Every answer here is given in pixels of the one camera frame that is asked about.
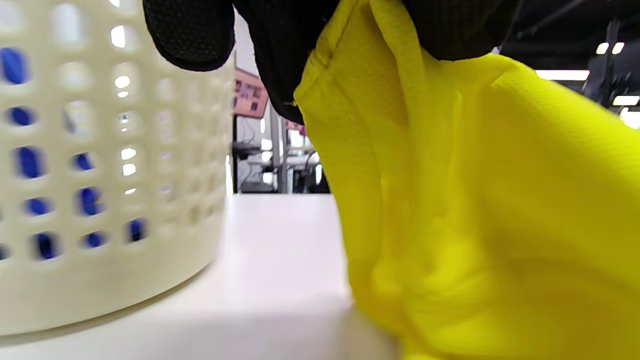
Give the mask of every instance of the poster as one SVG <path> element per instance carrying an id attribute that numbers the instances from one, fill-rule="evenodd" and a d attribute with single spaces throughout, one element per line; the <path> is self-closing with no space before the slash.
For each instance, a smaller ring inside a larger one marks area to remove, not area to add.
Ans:
<path id="1" fill-rule="evenodd" d="M 234 115 L 261 119 L 267 109 L 269 95 L 262 81 L 253 74 L 236 69 Z"/>

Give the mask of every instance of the laundry basket hole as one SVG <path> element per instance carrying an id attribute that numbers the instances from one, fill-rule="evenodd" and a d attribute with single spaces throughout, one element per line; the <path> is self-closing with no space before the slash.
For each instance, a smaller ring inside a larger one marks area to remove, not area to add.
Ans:
<path id="1" fill-rule="evenodd" d="M 84 236 L 84 246 L 95 249 L 97 247 L 101 247 L 106 243 L 106 236 L 101 231 L 96 231 L 91 234 L 87 234 Z"/>
<path id="2" fill-rule="evenodd" d="M 132 159 L 138 152 L 132 147 L 126 147 L 120 151 L 120 158 L 123 160 Z"/>
<path id="3" fill-rule="evenodd" d="M 84 42 L 83 18 L 76 5 L 57 5 L 51 12 L 51 24 L 53 37 L 59 44 L 81 45 Z"/>
<path id="4" fill-rule="evenodd" d="M 111 43 L 120 49 L 133 50 L 138 47 L 138 36 L 132 27 L 118 25 L 111 29 Z"/>
<path id="5" fill-rule="evenodd" d="M 124 176 L 131 176 L 135 174 L 136 171 L 137 169 L 135 164 L 128 163 L 128 164 L 122 165 L 122 175 Z"/>
<path id="6" fill-rule="evenodd" d="M 9 256 L 9 248 L 6 245 L 0 244 L 0 261 L 7 260 Z"/>
<path id="7" fill-rule="evenodd" d="M 40 233 L 33 236 L 37 257 L 51 260 L 59 255 L 58 240 L 52 233 Z"/>
<path id="8" fill-rule="evenodd" d="M 59 81 L 69 90 L 84 90 L 91 85 L 91 70 L 80 61 L 71 61 L 60 66 Z"/>
<path id="9" fill-rule="evenodd" d="M 139 206 L 147 200 L 144 187 L 130 188 L 124 191 L 124 202 L 129 206 Z"/>
<path id="10" fill-rule="evenodd" d="M 45 174 L 44 166 L 42 165 L 43 156 L 37 148 L 32 146 L 19 147 L 15 150 L 15 156 L 19 175 L 28 179 L 35 179 Z"/>
<path id="11" fill-rule="evenodd" d="M 103 211 L 103 205 L 100 204 L 100 191 L 96 188 L 84 188 L 78 190 L 77 201 L 80 212 L 84 216 L 92 217 Z"/>
<path id="12" fill-rule="evenodd" d="M 18 31 L 24 25 L 24 15 L 14 1 L 0 0 L 0 33 Z"/>
<path id="13" fill-rule="evenodd" d="M 93 153 L 83 152 L 73 157 L 73 166 L 76 170 L 87 171 L 95 168 L 97 157 Z"/>
<path id="14" fill-rule="evenodd" d="M 75 100 L 64 105 L 62 111 L 65 129 L 76 136 L 88 136 L 92 132 L 93 111 L 84 100 Z"/>
<path id="15" fill-rule="evenodd" d="M 129 241 L 136 242 L 147 237 L 146 221 L 143 218 L 131 220 L 127 224 Z"/>
<path id="16" fill-rule="evenodd" d="M 14 85 L 24 84 L 29 77 L 27 59 L 18 49 L 5 47 L 0 49 L 0 62 L 4 79 Z"/>
<path id="17" fill-rule="evenodd" d="M 160 198 L 165 203 L 170 203 L 176 199 L 175 183 L 168 183 L 160 186 Z"/>
<path id="18" fill-rule="evenodd" d="M 140 130 L 140 119 L 138 114 L 127 111 L 118 115 L 116 126 L 123 135 L 133 135 Z"/>
<path id="19" fill-rule="evenodd" d="M 29 199 L 25 203 L 27 213 L 33 216 L 44 215 L 51 212 L 51 202 L 43 197 Z"/>
<path id="20" fill-rule="evenodd" d="M 25 106 L 10 108 L 7 111 L 7 118 L 18 126 L 29 126 L 35 122 L 33 112 Z"/>
<path id="21" fill-rule="evenodd" d="M 139 0 L 109 0 L 114 8 L 123 12 L 131 12 L 137 9 L 137 1 Z"/>
<path id="22" fill-rule="evenodd" d="M 172 101 L 175 99 L 175 83 L 172 79 L 166 78 L 156 84 L 156 96 L 160 100 Z"/>
<path id="23" fill-rule="evenodd" d="M 202 107 L 202 93 L 198 88 L 198 84 L 192 82 L 187 88 L 187 95 L 189 97 L 189 106 L 191 111 L 199 111 Z"/>
<path id="24" fill-rule="evenodd" d="M 170 142 L 173 138 L 173 114 L 163 110 L 157 116 L 158 138 L 161 142 Z"/>
<path id="25" fill-rule="evenodd" d="M 191 210 L 189 210 L 189 223 L 191 225 L 198 225 L 200 222 L 200 208 L 198 206 L 193 206 Z"/>

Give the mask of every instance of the yellow cloth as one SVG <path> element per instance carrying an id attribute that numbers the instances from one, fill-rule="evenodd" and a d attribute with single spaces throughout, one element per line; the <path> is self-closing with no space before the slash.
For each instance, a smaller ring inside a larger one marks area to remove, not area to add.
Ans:
<path id="1" fill-rule="evenodd" d="M 403 359 L 640 359 L 640 138 L 613 114 L 434 60 L 400 0 L 342 0 L 295 98 Z"/>

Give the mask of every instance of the table surface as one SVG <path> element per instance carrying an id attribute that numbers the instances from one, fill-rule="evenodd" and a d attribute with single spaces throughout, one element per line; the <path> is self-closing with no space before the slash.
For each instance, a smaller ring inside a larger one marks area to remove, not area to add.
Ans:
<path id="1" fill-rule="evenodd" d="M 228 197 L 218 258 L 192 280 L 98 319 L 0 337 L 0 359 L 395 359 L 346 279 L 333 197 Z"/>

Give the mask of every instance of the gloved hand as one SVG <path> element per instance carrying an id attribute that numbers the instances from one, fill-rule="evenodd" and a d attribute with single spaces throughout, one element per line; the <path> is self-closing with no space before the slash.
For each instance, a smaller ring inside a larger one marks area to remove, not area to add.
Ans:
<path id="1" fill-rule="evenodd" d="M 187 70 L 222 66 L 234 46 L 233 6 L 247 21 L 255 61 L 275 110 L 303 124 L 293 105 L 307 58 L 339 0 L 143 0 L 158 51 Z M 489 53 L 509 33 L 521 0 L 403 0 L 420 44 L 439 60 Z"/>

